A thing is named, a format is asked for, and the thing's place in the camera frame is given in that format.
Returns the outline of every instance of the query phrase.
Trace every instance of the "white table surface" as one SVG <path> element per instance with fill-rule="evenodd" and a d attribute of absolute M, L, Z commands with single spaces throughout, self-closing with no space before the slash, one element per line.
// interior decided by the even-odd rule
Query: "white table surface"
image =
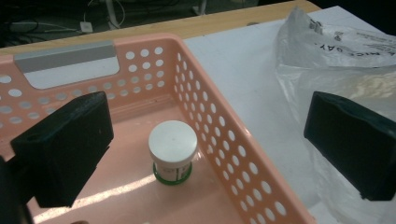
<path fill-rule="evenodd" d="M 325 24 L 378 32 L 340 7 L 309 15 Z M 274 43 L 283 22 L 198 36 L 185 43 L 318 223 L 339 223 L 317 195 L 303 134 L 297 132 L 276 80 Z"/>

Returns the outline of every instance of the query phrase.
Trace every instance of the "clear plastic bag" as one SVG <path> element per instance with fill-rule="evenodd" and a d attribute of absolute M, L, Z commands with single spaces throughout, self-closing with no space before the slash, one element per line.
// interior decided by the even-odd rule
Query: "clear plastic bag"
<path fill-rule="evenodd" d="M 276 39 L 276 77 L 301 136 L 314 91 L 396 121 L 396 37 L 313 21 L 295 8 Z M 307 141 L 320 199 L 342 223 L 396 223 L 396 199 L 369 202 Z"/>

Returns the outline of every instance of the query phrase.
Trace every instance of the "white lid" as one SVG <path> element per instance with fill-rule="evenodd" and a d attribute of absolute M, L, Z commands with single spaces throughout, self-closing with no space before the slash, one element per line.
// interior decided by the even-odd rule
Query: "white lid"
<path fill-rule="evenodd" d="M 161 166 L 178 168 L 188 164 L 197 148 L 197 136 L 188 124 L 168 120 L 150 133 L 148 146 L 152 159 Z"/>

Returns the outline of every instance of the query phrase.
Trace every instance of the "white plastic container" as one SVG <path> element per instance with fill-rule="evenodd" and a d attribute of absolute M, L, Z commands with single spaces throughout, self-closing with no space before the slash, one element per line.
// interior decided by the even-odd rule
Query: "white plastic container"
<path fill-rule="evenodd" d="M 178 120 L 160 123 L 151 131 L 148 146 L 154 160 L 153 171 L 159 181 L 176 185 L 190 176 L 197 136 L 187 123 Z"/>

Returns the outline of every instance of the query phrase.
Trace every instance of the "basket handle slot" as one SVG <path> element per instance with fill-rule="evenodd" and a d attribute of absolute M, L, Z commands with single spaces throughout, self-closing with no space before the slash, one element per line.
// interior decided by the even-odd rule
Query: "basket handle slot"
<path fill-rule="evenodd" d="M 115 75 L 120 70 L 112 41 L 102 41 L 15 55 L 30 85 L 44 90 Z"/>

